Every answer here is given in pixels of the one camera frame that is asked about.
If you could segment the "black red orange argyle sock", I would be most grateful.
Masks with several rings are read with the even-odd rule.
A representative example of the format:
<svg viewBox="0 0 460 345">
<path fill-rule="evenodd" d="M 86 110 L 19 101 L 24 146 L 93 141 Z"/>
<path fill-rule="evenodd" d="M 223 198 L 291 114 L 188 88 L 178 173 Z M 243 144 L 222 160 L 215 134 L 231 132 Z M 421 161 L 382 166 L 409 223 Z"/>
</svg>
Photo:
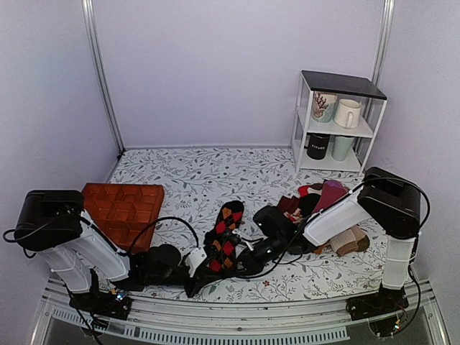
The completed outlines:
<svg viewBox="0 0 460 345">
<path fill-rule="evenodd" d="M 222 205 L 216 223 L 204 239 L 208 256 L 207 268 L 220 276 L 228 276 L 236 268 L 236 246 L 240 239 L 234 233 L 242 224 L 244 204 L 229 201 Z"/>
</svg>

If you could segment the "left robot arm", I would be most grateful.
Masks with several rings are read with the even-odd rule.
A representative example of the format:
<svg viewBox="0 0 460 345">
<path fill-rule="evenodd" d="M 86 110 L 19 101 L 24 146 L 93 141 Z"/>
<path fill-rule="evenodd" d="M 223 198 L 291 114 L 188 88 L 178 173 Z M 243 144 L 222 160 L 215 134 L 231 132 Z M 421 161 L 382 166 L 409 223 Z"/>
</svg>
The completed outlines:
<svg viewBox="0 0 460 345">
<path fill-rule="evenodd" d="M 208 256 L 196 247 L 186 256 L 170 244 L 132 253 L 97 227 L 76 190 L 28 192 L 13 229 L 12 243 L 40 255 L 69 290 L 92 312 L 102 311 L 106 295 L 94 285 L 95 267 L 117 288 L 142 291 L 150 285 L 182 285 L 188 297 L 220 276 L 206 267 Z"/>
</svg>

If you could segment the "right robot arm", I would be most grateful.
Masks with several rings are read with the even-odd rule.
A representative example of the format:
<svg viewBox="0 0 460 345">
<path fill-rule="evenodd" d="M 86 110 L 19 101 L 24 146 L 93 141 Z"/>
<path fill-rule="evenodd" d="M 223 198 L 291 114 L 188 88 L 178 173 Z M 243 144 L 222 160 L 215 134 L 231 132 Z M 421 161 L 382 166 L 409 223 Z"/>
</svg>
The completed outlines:
<svg viewBox="0 0 460 345">
<path fill-rule="evenodd" d="M 245 249 L 237 258 L 237 277 L 253 279 L 266 275 L 264 266 L 286 252 L 307 254 L 334 236 L 373 219 L 387 235 L 387 253 L 382 289 L 372 297 L 377 313 L 387 313 L 398 304 L 398 290 L 405 284 L 413 246 L 427 218 L 421 216 L 421 204 L 428 203 L 425 192 L 415 183 L 378 167 L 370 168 L 363 181 L 328 205 L 322 192 L 313 210 L 299 222 L 290 221 L 275 206 L 265 206 L 254 222 L 266 236 L 253 249 Z"/>
</svg>

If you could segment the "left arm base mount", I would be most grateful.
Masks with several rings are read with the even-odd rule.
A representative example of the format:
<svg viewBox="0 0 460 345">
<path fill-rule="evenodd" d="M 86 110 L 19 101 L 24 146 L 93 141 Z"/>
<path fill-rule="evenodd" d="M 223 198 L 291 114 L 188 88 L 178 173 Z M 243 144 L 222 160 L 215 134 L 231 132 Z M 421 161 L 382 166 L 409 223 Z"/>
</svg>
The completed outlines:
<svg viewBox="0 0 460 345">
<path fill-rule="evenodd" d="M 109 292 L 99 289 L 98 275 L 90 269 L 91 286 L 87 293 L 70 292 L 70 306 L 89 312 L 92 316 L 106 316 L 126 321 L 132 306 L 128 292 L 118 288 Z"/>
</svg>

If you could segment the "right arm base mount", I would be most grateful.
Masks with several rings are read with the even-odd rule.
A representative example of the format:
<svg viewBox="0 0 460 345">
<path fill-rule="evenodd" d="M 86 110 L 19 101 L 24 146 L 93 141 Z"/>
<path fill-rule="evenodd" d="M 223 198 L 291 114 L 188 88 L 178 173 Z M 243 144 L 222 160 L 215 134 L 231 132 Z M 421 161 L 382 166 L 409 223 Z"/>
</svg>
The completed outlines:
<svg viewBox="0 0 460 345">
<path fill-rule="evenodd" d="M 346 301 L 346 311 L 353 321 L 384 316 L 369 323 L 372 333 L 380 338 L 391 337 L 402 331 L 408 321 L 405 310 L 409 306 L 405 288 L 391 290 L 380 285 L 376 293 L 349 298 Z"/>
</svg>

